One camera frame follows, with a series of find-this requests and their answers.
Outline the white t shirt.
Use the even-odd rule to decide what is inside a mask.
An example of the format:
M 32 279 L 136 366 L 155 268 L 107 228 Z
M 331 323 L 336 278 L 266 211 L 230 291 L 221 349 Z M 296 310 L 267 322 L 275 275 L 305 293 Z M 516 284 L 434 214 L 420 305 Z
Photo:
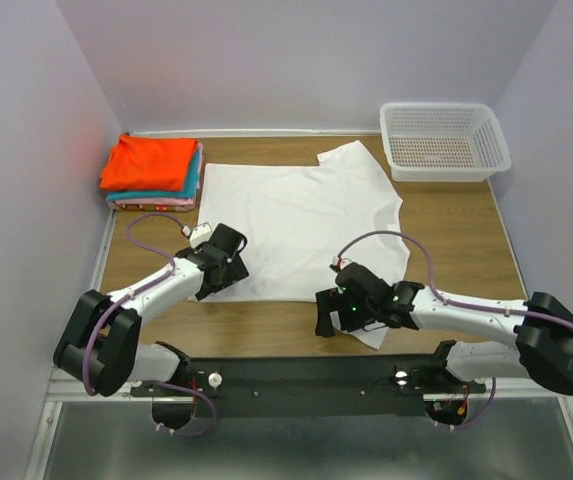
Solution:
M 198 220 L 248 238 L 250 276 L 205 304 L 312 303 L 334 286 L 330 264 L 342 247 L 387 283 L 402 280 L 410 251 L 392 234 L 402 204 L 360 141 L 318 154 L 314 166 L 207 164 Z

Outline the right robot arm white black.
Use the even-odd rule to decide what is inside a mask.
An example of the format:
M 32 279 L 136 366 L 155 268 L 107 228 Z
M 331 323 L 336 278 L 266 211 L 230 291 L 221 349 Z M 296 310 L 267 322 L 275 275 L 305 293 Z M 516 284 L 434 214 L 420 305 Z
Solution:
M 527 378 L 557 394 L 573 396 L 573 314 L 554 296 L 489 300 L 440 292 L 419 282 L 387 284 L 366 267 L 336 270 L 335 287 L 316 293 L 315 333 L 390 329 L 449 330 L 481 337 L 441 345 L 426 379 L 446 392 L 478 378 Z

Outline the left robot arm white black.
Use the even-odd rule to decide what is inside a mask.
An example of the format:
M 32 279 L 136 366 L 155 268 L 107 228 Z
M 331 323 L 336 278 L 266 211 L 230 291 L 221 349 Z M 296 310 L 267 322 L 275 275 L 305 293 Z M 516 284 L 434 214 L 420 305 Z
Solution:
M 108 397 L 130 382 L 154 382 L 167 395 L 188 380 L 186 355 L 157 342 L 140 342 L 142 328 L 174 305 L 203 300 L 246 279 L 241 253 L 247 237 L 225 224 L 207 223 L 182 234 L 189 246 L 169 255 L 144 279 L 108 294 L 85 292 L 55 347 L 53 363 L 82 382 L 92 396 Z

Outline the pink folded t shirt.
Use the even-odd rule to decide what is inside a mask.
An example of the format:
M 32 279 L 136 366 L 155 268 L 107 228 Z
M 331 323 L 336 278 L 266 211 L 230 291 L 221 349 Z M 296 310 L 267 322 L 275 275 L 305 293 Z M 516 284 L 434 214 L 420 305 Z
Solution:
M 200 174 L 200 185 L 197 190 L 198 191 L 201 186 L 201 174 Z M 153 211 L 167 211 L 167 210 L 174 210 L 174 211 L 187 211 L 191 210 L 196 203 L 197 195 L 194 199 L 189 200 L 180 200 L 180 199 L 170 199 L 170 198 L 144 198 L 142 200 L 125 200 L 125 201 L 117 201 L 117 202 L 109 202 L 107 203 L 111 205 L 113 208 L 116 209 L 125 209 L 126 207 L 136 207 L 138 209 L 152 209 Z

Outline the teal folded t shirt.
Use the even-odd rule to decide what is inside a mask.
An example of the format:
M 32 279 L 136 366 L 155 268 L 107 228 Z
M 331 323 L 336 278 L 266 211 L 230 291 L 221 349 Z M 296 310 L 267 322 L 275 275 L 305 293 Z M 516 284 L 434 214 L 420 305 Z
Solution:
M 109 202 L 125 201 L 125 200 L 142 200 L 144 198 L 170 198 L 189 200 L 194 199 L 197 195 L 197 190 L 200 185 L 200 174 L 203 164 L 203 145 L 198 144 L 197 150 L 193 155 L 186 176 L 183 182 L 182 189 L 179 191 L 164 191 L 164 190 L 133 190 L 133 191 L 117 191 L 110 192 L 106 200 Z

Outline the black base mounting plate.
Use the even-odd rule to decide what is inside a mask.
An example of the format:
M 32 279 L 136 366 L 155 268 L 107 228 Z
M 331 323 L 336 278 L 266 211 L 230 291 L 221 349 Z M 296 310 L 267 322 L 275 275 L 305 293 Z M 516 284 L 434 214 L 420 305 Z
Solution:
M 483 393 L 430 354 L 194 358 L 180 385 L 208 397 L 196 415 L 220 419 L 385 415 L 424 416 L 429 398 Z

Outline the orange folded t shirt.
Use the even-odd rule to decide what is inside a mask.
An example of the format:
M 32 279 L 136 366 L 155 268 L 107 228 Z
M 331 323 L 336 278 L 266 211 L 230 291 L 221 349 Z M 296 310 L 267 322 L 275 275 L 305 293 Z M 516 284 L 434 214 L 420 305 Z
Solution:
M 197 152 L 195 138 L 150 138 L 121 134 L 100 174 L 104 191 L 178 191 Z

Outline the white back edge strip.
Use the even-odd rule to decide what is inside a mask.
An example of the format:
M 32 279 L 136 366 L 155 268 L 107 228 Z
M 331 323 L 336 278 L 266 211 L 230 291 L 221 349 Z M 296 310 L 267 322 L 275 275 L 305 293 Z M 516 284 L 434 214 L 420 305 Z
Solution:
M 364 136 L 379 135 L 380 129 L 300 129 L 300 128 L 255 128 L 255 129 L 178 129 L 134 131 L 132 135 L 149 138 L 261 138 L 261 137 L 318 137 L 318 136 Z

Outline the white plastic basket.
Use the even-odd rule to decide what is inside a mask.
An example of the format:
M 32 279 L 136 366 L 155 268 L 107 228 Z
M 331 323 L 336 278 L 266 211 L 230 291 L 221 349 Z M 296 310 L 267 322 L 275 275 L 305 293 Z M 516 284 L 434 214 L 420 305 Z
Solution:
M 499 121 L 484 104 L 386 103 L 380 128 L 396 182 L 482 182 L 512 165 Z

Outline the aluminium frame rail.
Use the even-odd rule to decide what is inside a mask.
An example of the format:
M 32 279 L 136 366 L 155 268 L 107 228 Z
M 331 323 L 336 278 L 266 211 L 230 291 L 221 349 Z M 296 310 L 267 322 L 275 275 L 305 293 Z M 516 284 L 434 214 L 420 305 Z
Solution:
M 341 248 L 336 256 L 346 258 L 347 249 Z M 93 273 L 91 287 L 89 290 L 97 290 L 99 292 L 100 281 L 104 273 L 106 260 L 108 253 L 106 250 L 101 250 L 98 254 L 97 262 L 95 265 L 95 270 Z M 436 286 L 433 280 L 428 280 L 422 284 L 426 286 L 433 286 L 440 292 L 446 292 Z M 476 336 L 476 341 L 473 343 L 481 342 L 481 337 Z M 437 353 L 444 343 L 455 342 L 454 340 L 444 341 L 438 345 L 436 350 L 430 355 L 434 356 L 439 360 Z M 188 358 L 188 363 L 195 357 L 189 356 L 184 353 Z M 162 431 L 170 436 L 175 437 L 192 437 L 193 430 L 191 424 L 196 418 L 200 418 L 196 415 L 195 411 L 197 404 L 200 401 L 207 402 L 208 397 L 199 392 L 194 386 L 185 388 L 180 385 L 180 378 L 175 381 L 164 382 L 130 382 L 123 385 L 116 393 L 111 396 L 104 397 L 101 395 L 90 395 L 84 389 L 82 382 L 67 374 L 66 372 L 60 370 L 53 363 L 53 370 L 55 377 L 58 381 L 68 383 L 71 381 L 77 382 L 79 385 L 79 394 L 83 396 L 95 397 L 98 399 L 110 399 L 118 395 L 124 395 L 130 399 L 142 399 L 150 402 L 152 406 L 152 420 L 157 430 Z M 475 382 L 484 385 L 486 390 L 482 394 L 485 394 L 489 400 L 494 400 L 500 383 L 504 379 L 517 380 L 527 378 L 478 378 L 470 382 Z M 539 388 L 548 391 L 549 393 L 556 396 L 566 396 L 549 391 L 537 383 L 535 383 Z M 437 428 L 449 431 L 457 432 L 464 430 L 466 428 L 474 426 L 483 418 L 482 412 L 472 412 L 470 409 L 470 399 L 473 395 L 479 393 L 466 393 L 464 395 L 453 395 L 449 398 L 437 398 L 432 397 L 428 400 L 427 412 L 424 415 L 427 417 Z M 210 410 L 210 417 L 206 418 L 210 426 L 215 426 L 220 418 L 217 417 L 215 408 Z

